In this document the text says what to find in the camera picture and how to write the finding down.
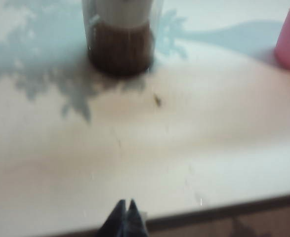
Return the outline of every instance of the table surface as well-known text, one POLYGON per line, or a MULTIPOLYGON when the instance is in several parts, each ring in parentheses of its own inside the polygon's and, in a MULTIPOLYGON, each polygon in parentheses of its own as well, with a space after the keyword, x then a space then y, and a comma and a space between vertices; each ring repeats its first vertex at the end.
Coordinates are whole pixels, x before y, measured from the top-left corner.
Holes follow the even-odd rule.
POLYGON ((94 228, 121 198, 155 218, 290 194, 289 7, 167 0, 154 68, 115 80, 80 1, 0 0, 0 236, 94 228))

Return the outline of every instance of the brown liquid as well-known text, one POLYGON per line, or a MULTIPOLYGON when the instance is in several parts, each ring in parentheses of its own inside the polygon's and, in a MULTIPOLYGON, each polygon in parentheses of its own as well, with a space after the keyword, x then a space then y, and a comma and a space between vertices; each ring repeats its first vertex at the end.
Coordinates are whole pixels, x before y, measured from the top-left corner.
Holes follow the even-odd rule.
POLYGON ((149 23, 137 29, 117 29, 99 22, 91 29, 89 56, 102 71, 130 76, 153 61, 154 37, 149 23))

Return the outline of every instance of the black object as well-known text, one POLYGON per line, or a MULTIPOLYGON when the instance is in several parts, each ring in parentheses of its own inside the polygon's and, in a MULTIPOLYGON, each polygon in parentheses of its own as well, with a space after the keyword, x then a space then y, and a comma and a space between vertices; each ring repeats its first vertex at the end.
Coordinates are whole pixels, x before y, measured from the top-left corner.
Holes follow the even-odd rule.
POLYGON ((120 200, 95 237, 148 237, 135 201, 126 212, 125 200, 120 200))

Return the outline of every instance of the stain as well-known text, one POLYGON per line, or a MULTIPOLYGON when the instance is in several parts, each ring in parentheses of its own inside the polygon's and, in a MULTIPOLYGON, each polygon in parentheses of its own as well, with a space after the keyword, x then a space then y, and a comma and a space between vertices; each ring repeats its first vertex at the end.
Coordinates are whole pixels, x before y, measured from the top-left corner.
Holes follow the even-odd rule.
POLYGON ((233 232, 229 237, 271 237, 270 233, 258 235, 252 227, 244 225, 237 218, 233 218, 233 232))
POLYGON ((154 94, 154 99, 155 99, 157 107, 161 107, 161 104, 162 104, 161 98, 158 95, 154 94))
POLYGON ((189 166, 189 172, 190 172, 190 174, 195 174, 195 169, 190 165, 189 166))
POLYGON ((115 141, 120 149, 120 158, 123 158, 122 142, 121 142, 120 138, 117 136, 117 133, 116 133, 114 128, 111 128, 111 133, 114 136, 115 141))

